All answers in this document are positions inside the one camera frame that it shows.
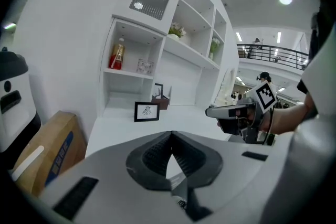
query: railing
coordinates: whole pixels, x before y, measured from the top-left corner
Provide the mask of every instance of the railing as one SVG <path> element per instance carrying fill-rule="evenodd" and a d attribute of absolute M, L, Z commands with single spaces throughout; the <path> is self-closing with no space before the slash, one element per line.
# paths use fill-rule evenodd
<path fill-rule="evenodd" d="M 259 44 L 239 44 L 237 48 L 240 58 L 276 62 L 301 70 L 304 70 L 308 63 L 308 54 L 296 50 Z"/>

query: cardboard box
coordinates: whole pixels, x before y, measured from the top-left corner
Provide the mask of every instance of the cardboard box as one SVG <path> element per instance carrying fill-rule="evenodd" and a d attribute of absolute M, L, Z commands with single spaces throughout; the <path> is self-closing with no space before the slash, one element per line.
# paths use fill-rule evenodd
<path fill-rule="evenodd" d="M 86 147 L 76 115 L 58 111 L 22 151 L 12 179 L 38 196 L 53 179 L 84 159 Z"/>

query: balcony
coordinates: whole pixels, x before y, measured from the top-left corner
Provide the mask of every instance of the balcony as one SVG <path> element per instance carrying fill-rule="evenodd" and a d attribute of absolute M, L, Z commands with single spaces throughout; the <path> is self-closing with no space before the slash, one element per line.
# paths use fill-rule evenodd
<path fill-rule="evenodd" d="M 269 64 L 272 67 L 282 69 L 281 66 L 277 65 L 283 65 L 302 71 L 305 70 L 308 63 L 308 54 L 281 47 L 254 44 L 239 44 L 237 45 L 237 49 L 239 58 L 244 58 L 243 62 L 248 62 L 249 59 L 251 59 L 251 62 L 265 61 L 272 63 Z M 268 64 L 266 63 L 260 62 L 260 64 L 268 66 Z"/>

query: flower vase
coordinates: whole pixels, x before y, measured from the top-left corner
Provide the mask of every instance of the flower vase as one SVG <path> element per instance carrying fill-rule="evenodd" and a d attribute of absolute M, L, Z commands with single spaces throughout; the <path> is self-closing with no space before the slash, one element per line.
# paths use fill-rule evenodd
<path fill-rule="evenodd" d="M 169 36 L 171 36 L 172 38 L 179 40 L 180 38 L 176 35 L 176 34 L 169 34 Z"/>

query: picture frame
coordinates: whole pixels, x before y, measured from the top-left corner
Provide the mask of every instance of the picture frame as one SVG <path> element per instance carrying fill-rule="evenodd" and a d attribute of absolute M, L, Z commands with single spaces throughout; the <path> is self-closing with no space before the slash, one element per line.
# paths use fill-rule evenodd
<path fill-rule="evenodd" d="M 151 102 L 135 102 L 134 122 L 158 121 L 160 104 Z"/>
<path fill-rule="evenodd" d="M 163 99 L 163 84 L 155 83 L 152 98 Z"/>

